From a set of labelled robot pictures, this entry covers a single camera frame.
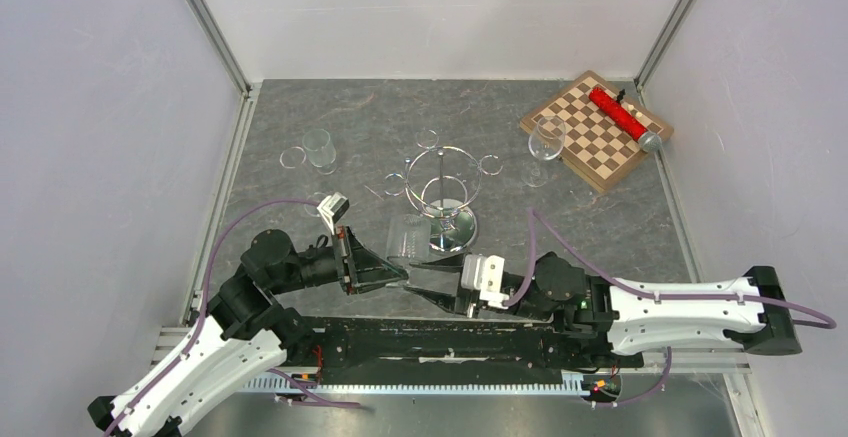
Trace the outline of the clear wine glass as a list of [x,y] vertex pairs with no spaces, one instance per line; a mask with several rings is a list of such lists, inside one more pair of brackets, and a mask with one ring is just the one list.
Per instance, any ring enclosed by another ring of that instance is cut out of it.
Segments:
[[389,223],[385,257],[391,264],[412,271],[430,253],[430,221],[419,214],[395,215]]
[[337,154],[332,138],[324,129],[313,129],[302,138],[302,147],[306,158],[313,168],[322,175],[329,175],[337,168]]
[[538,188],[550,180],[550,162],[560,157],[567,128],[557,115],[539,115],[530,128],[527,146],[533,160],[525,163],[521,177],[527,186]]
[[300,146],[291,146],[279,156],[286,182],[294,197],[320,204],[328,195],[318,180],[320,175],[309,163],[305,150]]

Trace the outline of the chrome wine glass rack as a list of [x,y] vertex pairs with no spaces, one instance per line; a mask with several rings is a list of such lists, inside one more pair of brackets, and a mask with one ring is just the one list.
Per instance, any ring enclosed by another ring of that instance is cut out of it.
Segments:
[[481,157],[442,143],[428,128],[415,135],[417,152],[406,157],[400,171],[384,177],[388,196],[404,197],[414,212],[429,222],[430,249],[439,254],[467,251],[479,235],[472,203],[482,194],[486,177],[496,176],[503,162],[495,154]]

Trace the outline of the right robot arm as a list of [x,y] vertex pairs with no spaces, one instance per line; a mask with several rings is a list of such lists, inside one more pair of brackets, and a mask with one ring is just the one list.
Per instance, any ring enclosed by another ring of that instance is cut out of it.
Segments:
[[796,355],[802,348],[774,268],[754,266],[717,283],[608,281],[548,252],[529,281],[500,257],[467,254],[455,293],[410,287],[442,310],[469,318],[489,310],[550,322],[580,357],[602,365],[660,347],[733,342],[749,354]]

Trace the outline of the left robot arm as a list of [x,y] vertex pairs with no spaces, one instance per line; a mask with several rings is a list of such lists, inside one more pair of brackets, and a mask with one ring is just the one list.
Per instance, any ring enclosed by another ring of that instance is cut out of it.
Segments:
[[407,277],[348,227],[302,252],[286,232],[263,231],[165,360],[123,393],[95,398],[88,413],[107,436],[184,436],[257,375],[315,356],[313,325],[277,295],[335,283],[364,293]]

